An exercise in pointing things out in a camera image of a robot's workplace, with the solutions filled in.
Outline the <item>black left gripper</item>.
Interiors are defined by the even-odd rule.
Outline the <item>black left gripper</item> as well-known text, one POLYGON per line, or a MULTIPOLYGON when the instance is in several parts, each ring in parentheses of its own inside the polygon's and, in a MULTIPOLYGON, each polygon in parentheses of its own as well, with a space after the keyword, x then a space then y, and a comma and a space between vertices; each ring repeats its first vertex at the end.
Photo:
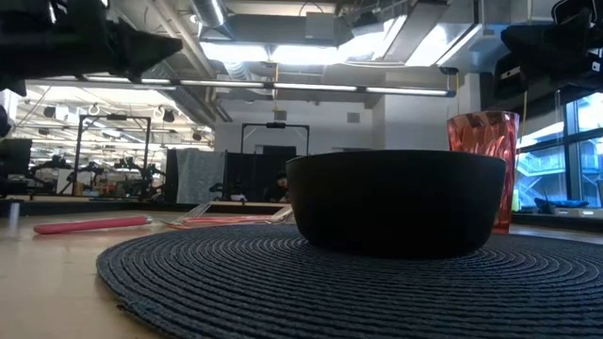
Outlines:
MULTIPOLYGON (((36 70, 53 51, 81 41, 76 22, 103 21, 111 0, 0 0, 0 91, 25 95, 28 78, 48 76, 36 70)), ((142 74, 183 48, 181 40, 136 30, 119 20, 108 23, 113 74, 139 81, 142 74)))

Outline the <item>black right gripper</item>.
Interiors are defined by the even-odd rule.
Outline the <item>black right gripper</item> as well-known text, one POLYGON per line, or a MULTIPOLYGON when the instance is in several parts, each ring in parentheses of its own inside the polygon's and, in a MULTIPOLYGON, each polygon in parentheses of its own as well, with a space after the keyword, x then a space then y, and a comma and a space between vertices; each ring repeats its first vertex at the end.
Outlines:
POLYGON ((559 0, 548 24, 507 27, 501 40, 511 52, 494 71, 494 97, 525 92, 528 77, 603 92, 603 0, 559 0))

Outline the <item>red faceted plastic cup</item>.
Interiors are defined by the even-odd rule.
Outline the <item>red faceted plastic cup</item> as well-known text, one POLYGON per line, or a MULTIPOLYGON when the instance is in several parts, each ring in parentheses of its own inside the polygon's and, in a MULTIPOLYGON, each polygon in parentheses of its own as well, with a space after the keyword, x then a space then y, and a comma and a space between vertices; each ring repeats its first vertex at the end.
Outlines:
POLYGON ((506 162, 505 183, 494 224, 497 234, 507 234, 512 221, 519 121, 514 112, 482 111, 458 115, 447 123, 451 151, 489 155, 506 162))

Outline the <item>pink-handled knife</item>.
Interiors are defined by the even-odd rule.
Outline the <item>pink-handled knife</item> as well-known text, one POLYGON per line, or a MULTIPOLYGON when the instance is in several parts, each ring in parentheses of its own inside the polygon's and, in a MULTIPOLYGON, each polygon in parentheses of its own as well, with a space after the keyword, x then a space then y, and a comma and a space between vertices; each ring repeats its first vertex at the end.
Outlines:
POLYGON ((153 222, 153 218, 147 218, 145 216, 127 218, 104 218, 94 220, 46 223, 35 226, 33 230, 36 234, 66 234, 104 229, 144 226, 153 222))

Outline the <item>black bowl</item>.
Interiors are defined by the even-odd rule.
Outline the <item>black bowl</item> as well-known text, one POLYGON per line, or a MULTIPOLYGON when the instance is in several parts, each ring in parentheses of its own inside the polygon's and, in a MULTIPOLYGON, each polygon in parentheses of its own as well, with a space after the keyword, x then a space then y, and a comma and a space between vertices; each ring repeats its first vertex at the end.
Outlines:
POLYGON ((285 170, 297 227, 311 245, 437 258, 487 242, 506 163, 474 153, 380 150, 302 156, 285 170))

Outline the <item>grey curtain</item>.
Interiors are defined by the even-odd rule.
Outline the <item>grey curtain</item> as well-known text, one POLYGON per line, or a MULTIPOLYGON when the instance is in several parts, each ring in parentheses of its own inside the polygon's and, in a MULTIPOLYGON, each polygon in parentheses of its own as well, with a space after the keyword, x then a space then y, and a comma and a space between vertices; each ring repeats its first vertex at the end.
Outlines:
POLYGON ((203 152, 197 149, 176 151, 178 168, 177 203, 200 204, 212 201, 217 194, 209 188, 223 180, 226 152, 203 152))

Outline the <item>blue object on ledge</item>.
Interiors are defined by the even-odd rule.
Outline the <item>blue object on ledge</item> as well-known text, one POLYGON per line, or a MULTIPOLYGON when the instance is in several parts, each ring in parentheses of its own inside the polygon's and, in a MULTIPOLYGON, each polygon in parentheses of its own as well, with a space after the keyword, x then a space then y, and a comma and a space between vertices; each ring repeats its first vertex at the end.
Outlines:
POLYGON ((557 208, 582 208, 589 205, 589 203, 585 201, 550 201, 540 198, 535 198, 534 202, 536 204, 538 213, 547 215, 553 215, 557 208))

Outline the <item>black partition screen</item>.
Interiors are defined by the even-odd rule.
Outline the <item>black partition screen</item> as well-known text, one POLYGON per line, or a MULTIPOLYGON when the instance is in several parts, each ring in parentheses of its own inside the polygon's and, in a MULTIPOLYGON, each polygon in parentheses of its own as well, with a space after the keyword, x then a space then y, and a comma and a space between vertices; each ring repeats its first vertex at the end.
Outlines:
POLYGON ((277 202, 284 195, 277 181, 285 174, 292 154, 228 153, 223 177, 227 198, 242 196, 247 202, 277 202))

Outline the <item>long LED light bar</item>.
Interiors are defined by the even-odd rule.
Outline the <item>long LED light bar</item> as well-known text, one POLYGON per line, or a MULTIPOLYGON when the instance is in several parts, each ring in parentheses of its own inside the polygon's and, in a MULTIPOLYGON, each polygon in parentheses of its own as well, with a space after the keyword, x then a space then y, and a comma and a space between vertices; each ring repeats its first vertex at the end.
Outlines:
POLYGON ((302 91, 324 91, 354 94, 379 94, 400 96, 426 96, 426 97, 454 97, 457 91, 454 89, 427 89, 408 87, 378 87, 360 85, 331 85, 331 84, 304 84, 273 81, 235 81, 235 80, 205 80, 205 79, 162 79, 146 78, 138 82, 132 82, 128 78, 115 76, 93 76, 83 75, 60 76, 50 78, 13 79, 0 77, 0 90, 11 89, 19 92, 30 85, 62 85, 81 86, 88 88, 127 88, 127 89, 168 89, 177 88, 224 88, 224 89, 266 89, 266 90, 302 90, 302 91))

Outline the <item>person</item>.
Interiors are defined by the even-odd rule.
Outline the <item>person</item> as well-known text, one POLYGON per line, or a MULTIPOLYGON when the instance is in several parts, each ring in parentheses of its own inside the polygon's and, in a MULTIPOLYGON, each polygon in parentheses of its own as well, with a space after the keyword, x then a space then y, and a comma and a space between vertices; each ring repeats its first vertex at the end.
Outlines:
POLYGON ((274 186, 269 191, 270 202, 288 202, 288 185, 286 174, 281 172, 277 175, 274 186))

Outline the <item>dark blue round woven placemat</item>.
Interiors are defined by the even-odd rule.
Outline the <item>dark blue round woven placemat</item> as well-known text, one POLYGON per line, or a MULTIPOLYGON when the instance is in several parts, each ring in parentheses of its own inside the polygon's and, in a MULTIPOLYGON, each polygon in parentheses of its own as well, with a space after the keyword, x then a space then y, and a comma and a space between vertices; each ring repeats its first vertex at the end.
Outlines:
POLYGON ((131 239, 96 266, 128 314, 176 339, 603 339, 599 244, 495 234, 411 260, 234 225, 131 239))

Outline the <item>black metal rig frame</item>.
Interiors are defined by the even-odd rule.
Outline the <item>black metal rig frame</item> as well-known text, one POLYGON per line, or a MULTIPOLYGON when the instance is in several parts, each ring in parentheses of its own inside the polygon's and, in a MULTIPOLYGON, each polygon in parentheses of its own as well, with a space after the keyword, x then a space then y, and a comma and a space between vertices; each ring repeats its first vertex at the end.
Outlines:
POLYGON ((286 129, 286 128, 302 128, 306 132, 305 139, 305 153, 306 155, 310 154, 310 125, 307 124, 287 124, 285 122, 265 122, 265 123, 257 123, 257 122, 243 122, 240 128, 240 142, 239 142, 239 152, 244 153, 244 144, 245 144, 245 130, 248 126, 253 127, 265 127, 267 129, 286 129))
POLYGON ((98 115, 91 115, 91 114, 80 115, 78 125, 77 125, 77 137, 76 137, 75 154, 74 154, 74 162, 73 162, 73 179, 75 181, 78 178, 78 171, 80 169, 81 150, 82 150, 82 145, 84 142, 83 135, 98 120, 145 121, 146 127, 143 128, 143 131, 145 132, 143 167, 146 168, 149 165, 149 146, 150 146, 151 127, 152 127, 152 119, 150 117, 128 116, 127 114, 118 114, 118 113, 98 114, 98 115))

